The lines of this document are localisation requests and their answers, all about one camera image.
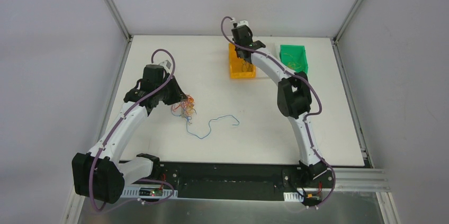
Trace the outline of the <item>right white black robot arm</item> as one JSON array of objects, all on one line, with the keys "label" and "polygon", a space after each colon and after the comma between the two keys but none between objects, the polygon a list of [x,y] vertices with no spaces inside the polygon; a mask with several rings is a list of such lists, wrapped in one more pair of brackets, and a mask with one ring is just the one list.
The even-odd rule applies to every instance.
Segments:
[{"label": "right white black robot arm", "polygon": [[297,73],[272,56],[265,44],[253,40],[248,25],[234,23],[231,32],[237,57],[259,68],[277,85],[277,107],[289,120],[300,150],[301,182],[308,187],[315,186],[321,181],[328,165],[318,149],[308,120],[309,116],[321,113],[322,105],[319,104],[318,112],[310,112],[315,91],[306,73]]}]

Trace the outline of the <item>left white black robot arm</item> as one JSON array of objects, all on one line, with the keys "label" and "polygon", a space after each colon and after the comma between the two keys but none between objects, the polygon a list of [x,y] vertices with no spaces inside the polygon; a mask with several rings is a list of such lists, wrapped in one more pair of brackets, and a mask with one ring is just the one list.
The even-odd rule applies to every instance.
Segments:
[{"label": "left white black robot arm", "polygon": [[87,153],[73,157],[75,193],[116,203],[124,188],[141,178],[157,183],[161,179],[158,157],[140,153],[125,163],[120,158],[134,132],[160,102],[170,106],[186,99],[166,62],[146,65],[142,78],[125,94],[113,125]]}]

